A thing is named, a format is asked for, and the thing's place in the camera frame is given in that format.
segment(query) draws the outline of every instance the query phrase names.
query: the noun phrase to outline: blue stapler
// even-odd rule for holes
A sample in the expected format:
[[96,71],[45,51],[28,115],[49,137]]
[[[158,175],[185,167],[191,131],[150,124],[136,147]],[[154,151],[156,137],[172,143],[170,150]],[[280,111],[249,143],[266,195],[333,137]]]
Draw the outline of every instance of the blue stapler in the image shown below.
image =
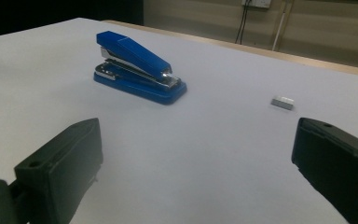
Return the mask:
[[97,43],[105,62],[95,68],[95,81],[164,105],[186,92],[169,63],[129,37],[107,31],[97,34]]

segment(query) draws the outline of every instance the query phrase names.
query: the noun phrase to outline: dark background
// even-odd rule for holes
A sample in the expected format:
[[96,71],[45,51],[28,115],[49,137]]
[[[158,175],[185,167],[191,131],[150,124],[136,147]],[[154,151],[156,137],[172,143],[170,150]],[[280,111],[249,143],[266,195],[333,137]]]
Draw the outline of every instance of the dark background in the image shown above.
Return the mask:
[[74,18],[144,24],[143,0],[0,1],[0,35]]

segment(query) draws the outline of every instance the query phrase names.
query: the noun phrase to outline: cable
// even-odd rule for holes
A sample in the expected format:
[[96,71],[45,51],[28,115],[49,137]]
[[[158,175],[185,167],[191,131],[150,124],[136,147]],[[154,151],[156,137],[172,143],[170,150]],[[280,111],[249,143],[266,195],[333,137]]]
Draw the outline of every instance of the cable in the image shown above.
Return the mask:
[[289,1],[286,0],[284,2],[284,8],[283,8],[283,12],[282,12],[282,16],[281,16],[281,21],[279,23],[279,27],[278,27],[278,31],[277,31],[277,34],[275,35],[275,40],[274,40],[274,44],[272,45],[272,51],[275,51],[275,48],[278,44],[278,38],[279,38],[279,35],[281,33],[281,28],[282,28],[282,24],[283,24],[283,21],[285,19],[285,16],[286,16],[286,8],[287,8],[287,5],[289,4]]
[[248,15],[249,4],[251,0],[247,0],[245,3],[245,18],[243,19],[243,26],[242,26],[242,33],[241,33],[241,41],[240,44],[242,45],[242,38],[243,38],[243,31],[245,30],[245,23],[246,23],[246,16]]
[[242,27],[242,24],[243,24],[243,19],[245,18],[245,9],[246,7],[246,3],[245,3],[245,6],[243,6],[243,12],[242,12],[242,18],[241,18],[241,25],[240,25],[240,28],[238,29],[238,33],[237,33],[237,38],[235,39],[235,43],[237,44],[238,42],[238,37],[240,37],[240,32],[241,32],[241,27]]
[[247,14],[248,14],[248,8],[249,8],[249,4],[250,4],[251,1],[252,0],[246,0],[245,5],[243,6],[241,25],[240,25],[240,28],[238,29],[237,38],[235,39],[236,44],[238,42],[238,38],[240,37],[240,34],[241,34],[240,44],[242,44],[243,30],[245,28],[246,17],[247,17]]

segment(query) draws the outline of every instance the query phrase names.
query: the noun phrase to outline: screw hole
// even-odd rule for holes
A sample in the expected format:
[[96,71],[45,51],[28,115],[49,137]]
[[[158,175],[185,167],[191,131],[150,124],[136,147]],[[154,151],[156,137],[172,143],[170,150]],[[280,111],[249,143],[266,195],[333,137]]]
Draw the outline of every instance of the screw hole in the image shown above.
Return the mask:
[[29,167],[36,167],[40,165],[40,161],[33,161],[29,164]]

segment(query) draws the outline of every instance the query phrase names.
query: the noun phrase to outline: white table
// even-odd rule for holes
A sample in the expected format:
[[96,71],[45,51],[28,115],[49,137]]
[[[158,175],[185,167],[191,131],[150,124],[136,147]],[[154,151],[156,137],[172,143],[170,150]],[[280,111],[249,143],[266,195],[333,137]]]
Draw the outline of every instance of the white table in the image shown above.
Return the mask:
[[[166,106],[93,81],[107,30],[171,63],[188,92]],[[345,223],[291,163],[301,117],[358,137],[358,76],[85,19],[0,36],[0,178],[100,120],[104,163],[74,224]]]

